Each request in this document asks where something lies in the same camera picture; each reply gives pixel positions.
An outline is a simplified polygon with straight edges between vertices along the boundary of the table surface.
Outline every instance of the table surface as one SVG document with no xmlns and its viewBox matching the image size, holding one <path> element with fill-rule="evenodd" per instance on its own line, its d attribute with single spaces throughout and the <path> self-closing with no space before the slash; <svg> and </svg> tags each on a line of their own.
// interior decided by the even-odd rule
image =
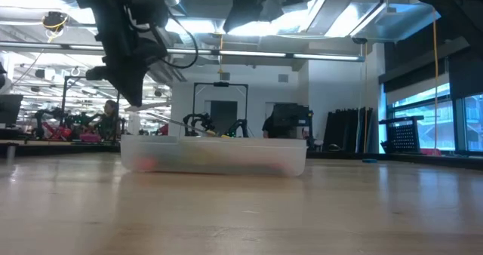
<svg viewBox="0 0 483 255">
<path fill-rule="evenodd" d="M 114 153 L 0 164 L 0 254 L 477 254 L 483 173 L 308 160 L 298 178 L 133 174 Z"/>
</svg>

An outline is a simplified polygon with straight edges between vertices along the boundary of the plastic container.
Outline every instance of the plastic container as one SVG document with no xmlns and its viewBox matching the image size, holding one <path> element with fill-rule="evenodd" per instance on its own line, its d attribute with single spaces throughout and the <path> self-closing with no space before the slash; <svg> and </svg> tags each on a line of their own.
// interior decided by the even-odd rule
<svg viewBox="0 0 483 255">
<path fill-rule="evenodd" d="M 306 141 L 124 135 L 122 164 L 132 171 L 299 176 Z"/>
</svg>

